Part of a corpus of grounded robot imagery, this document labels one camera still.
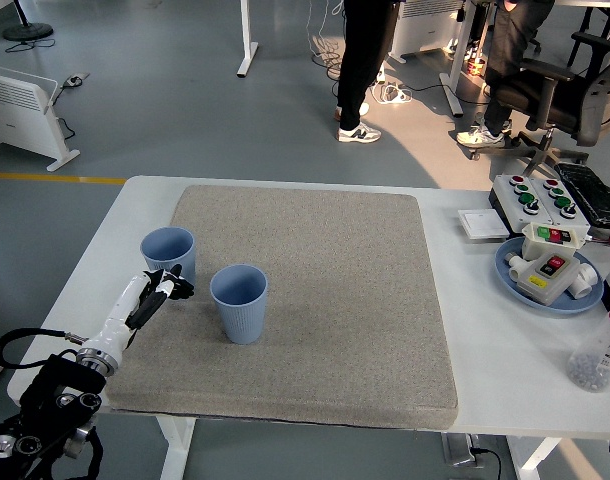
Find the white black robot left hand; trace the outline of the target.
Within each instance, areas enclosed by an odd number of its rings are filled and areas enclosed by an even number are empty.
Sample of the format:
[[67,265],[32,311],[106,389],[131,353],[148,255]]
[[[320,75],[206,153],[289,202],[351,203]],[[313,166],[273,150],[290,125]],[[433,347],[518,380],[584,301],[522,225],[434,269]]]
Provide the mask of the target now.
[[86,340],[77,361],[100,370],[117,370],[131,338],[166,300],[188,299],[194,286],[175,264],[168,269],[143,271],[135,275],[112,307],[101,331]]

